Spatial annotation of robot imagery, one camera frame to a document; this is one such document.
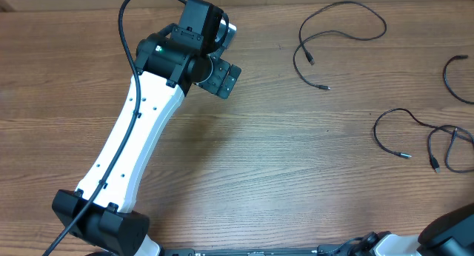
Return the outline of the black USB cable metallic plugs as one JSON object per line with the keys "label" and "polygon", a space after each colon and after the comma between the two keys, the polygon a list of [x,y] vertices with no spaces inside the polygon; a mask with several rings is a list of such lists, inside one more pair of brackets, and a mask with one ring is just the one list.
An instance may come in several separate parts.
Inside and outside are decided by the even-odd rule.
{"label": "black USB cable metallic plugs", "polygon": [[[354,4],[356,6],[359,6],[359,7],[362,7],[364,8],[365,10],[369,11],[370,13],[372,13],[376,18],[378,18],[380,20],[380,22],[382,23],[382,26],[383,26],[383,30],[377,34],[376,36],[371,36],[371,37],[358,37],[358,36],[353,36],[353,35],[350,35],[349,33],[345,33],[343,31],[340,31],[340,30],[323,30],[321,32],[318,32],[316,34],[313,34],[311,36],[308,36],[307,38],[303,39],[302,38],[302,30],[305,26],[305,24],[312,18],[314,18],[315,16],[323,13],[324,11],[327,11],[331,8],[334,8],[334,7],[337,7],[337,6],[341,6],[341,5],[346,5],[346,4]],[[342,36],[342,37],[345,37],[345,38],[348,38],[348,39],[351,39],[351,40],[355,40],[355,41],[372,41],[372,40],[376,40],[378,38],[381,38],[382,36],[384,36],[387,32],[387,29],[388,29],[388,25],[387,25],[387,22],[386,20],[380,16],[376,11],[374,11],[374,9],[372,9],[371,7],[368,7],[367,5],[359,2],[359,1],[349,1],[349,0],[346,0],[346,1],[337,1],[337,2],[334,2],[332,4],[328,4],[327,6],[315,11],[314,13],[310,14],[308,17],[306,17],[305,20],[303,20],[303,22],[301,23],[299,29],[298,29],[298,46],[295,48],[294,52],[293,52],[293,57],[292,57],[292,63],[293,63],[293,68],[297,74],[297,76],[307,85],[311,86],[311,87],[314,87],[318,90],[324,90],[324,91],[329,91],[331,90],[331,88],[329,86],[326,86],[326,85],[322,85],[322,84],[315,84],[311,81],[308,81],[302,74],[301,74],[301,71],[299,70],[298,68],[298,65],[296,63],[296,55],[298,53],[299,50],[303,50],[304,52],[304,56],[307,60],[307,62],[310,64],[310,65],[314,65],[315,64],[315,61],[314,61],[314,57],[313,55],[310,53],[310,51],[306,48],[306,43],[308,43],[309,41],[312,41],[313,39],[316,39],[320,36],[326,36],[326,35],[336,35],[336,36]]]}

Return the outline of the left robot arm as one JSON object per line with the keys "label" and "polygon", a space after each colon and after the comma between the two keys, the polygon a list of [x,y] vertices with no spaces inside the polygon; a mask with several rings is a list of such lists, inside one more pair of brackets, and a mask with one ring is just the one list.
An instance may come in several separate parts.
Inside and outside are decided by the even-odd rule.
{"label": "left robot arm", "polygon": [[222,59],[236,27],[219,7],[184,0],[178,23],[127,52],[133,72],[127,100],[96,161],[73,191],[59,190],[52,208],[64,233],[99,255],[160,255],[146,215],[135,211],[147,163],[167,122],[192,86],[228,98],[241,69]]}

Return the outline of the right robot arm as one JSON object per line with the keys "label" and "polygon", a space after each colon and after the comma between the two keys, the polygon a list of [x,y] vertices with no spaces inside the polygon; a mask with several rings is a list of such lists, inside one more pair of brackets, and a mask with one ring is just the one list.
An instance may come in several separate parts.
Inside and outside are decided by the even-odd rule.
{"label": "right robot arm", "polygon": [[349,247],[347,255],[473,256],[473,205],[449,212],[418,236],[373,233]]}

